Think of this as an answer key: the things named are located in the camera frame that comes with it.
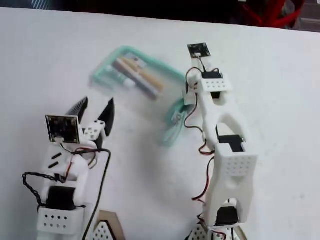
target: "white surface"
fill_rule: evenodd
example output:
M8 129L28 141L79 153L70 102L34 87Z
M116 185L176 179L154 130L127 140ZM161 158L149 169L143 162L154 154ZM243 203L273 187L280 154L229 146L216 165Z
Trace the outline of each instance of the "white surface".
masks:
M270 232L317 239L318 33L9 8L0 8L0 33L1 239L36 237L37 202L21 174L41 168L49 145L45 114L64 114L88 96L83 122L98 117L109 99L88 88L89 74L121 45L185 72L187 44L202 42L232 80L261 152L244 231L249 239L268 240ZM184 130L176 146L159 147L154 125L117 102L101 208L117 213L128 240L184 239L201 212L191 201L204 187L209 160L199 156L201 136ZM199 115L190 121L201 123ZM30 182L40 189L42 181Z

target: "perforated white bracket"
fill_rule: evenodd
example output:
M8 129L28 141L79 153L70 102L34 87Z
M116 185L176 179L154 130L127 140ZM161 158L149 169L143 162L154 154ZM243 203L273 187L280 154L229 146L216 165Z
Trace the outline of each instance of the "perforated white bracket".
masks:
M44 233L77 235L81 232L85 210L81 207L72 210L39 208L37 230Z
M232 85L227 78L201 79L201 88L205 92L224 92L232 90Z
M95 120L84 130L84 135L87 139L95 141L99 138L99 134L105 127L106 123L104 121Z
M98 226L93 232L92 240L114 240L111 230L106 222L99 222Z
M197 224L191 231L188 240L206 240L207 232L204 230L201 224Z

